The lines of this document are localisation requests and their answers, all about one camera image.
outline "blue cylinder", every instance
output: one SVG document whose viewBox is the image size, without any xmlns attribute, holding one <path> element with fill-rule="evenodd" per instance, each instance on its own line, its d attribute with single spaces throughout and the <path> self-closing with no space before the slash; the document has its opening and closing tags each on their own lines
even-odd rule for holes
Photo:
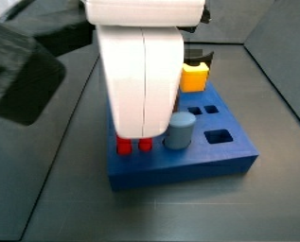
<svg viewBox="0 0 300 242">
<path fill-rule="evenodd" d="M 189 146 L 194 124 L 196 116 L 190 112 L 173 113 L 164 142 L 166 148 L 182 149 Z"/>
</svg>

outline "square hole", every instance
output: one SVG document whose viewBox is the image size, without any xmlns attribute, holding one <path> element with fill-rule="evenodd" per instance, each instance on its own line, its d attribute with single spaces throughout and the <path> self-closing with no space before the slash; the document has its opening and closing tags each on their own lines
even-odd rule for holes
<svg viewBox="0 0 300 242">
<path fill-rule="evenodd" d="M 204 108 L 205 108 L 205 111 L 208 113 L 217 113 L 217 112 L 220 112 L 214 105 L 205 106 Z"/>
<path fill-rule="evenodd" d="M 209 144 L 220 144 L 233 141 L 233 137 L 228 130 L 205 131 L 205 138 Z"/>
<path fill-rule="evenodd" d="M 190 108 L 188 108 L 188 110 L 194 115 L 201 115 L 202 114 L 202 111 L 201 111 L 200 107 L 190 107 Z"/>
</svg>

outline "yellow block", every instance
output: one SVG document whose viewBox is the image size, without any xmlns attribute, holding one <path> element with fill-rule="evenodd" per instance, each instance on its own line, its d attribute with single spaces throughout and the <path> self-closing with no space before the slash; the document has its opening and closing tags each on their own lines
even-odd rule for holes
<svg viewBox="0 0 300 242">
<path fill-rule="evenodd" d="M 184 93 L 200 92 L 205 89 L 209 67 L 205 62 L 200 66 L 190 66 L 184 63 L 180 88 Z"/>
</svg>

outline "white casing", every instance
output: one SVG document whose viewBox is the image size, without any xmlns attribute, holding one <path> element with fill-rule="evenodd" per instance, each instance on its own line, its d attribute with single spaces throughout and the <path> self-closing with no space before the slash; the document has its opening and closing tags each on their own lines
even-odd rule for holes
<svg viewBox="0 0 300 242">
<path fill-rule="evenodd" d="M 169 126 L 184 41 L 176 27 L 98 26 L 114 127 L 123 138 L 149 138 Z"/>
<path fill-rule="evenodd" d="M 205 0 L 85 0 L 93 25 L 196 26 Z"/>
</svg>

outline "blue block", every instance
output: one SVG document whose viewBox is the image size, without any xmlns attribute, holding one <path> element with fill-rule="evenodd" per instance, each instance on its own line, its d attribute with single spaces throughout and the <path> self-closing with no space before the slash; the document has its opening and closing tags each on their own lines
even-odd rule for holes
<svg viewBox="0 0 300 242">
<path fill-rule="evenodd" d="M 153 138 L 150 152 L 142 152 L 138 140 L 133 140 L 129 155 L 117 154 L 115 131 L 109 115 L 107 176 L 114 191 L 244 173 L 252 166 L 259 151 L 210 82 L 204 92 L 180 93 L 178 110 L 196 114 L 188 148 L 165 148 L 162 134 Z"/>
</svg>

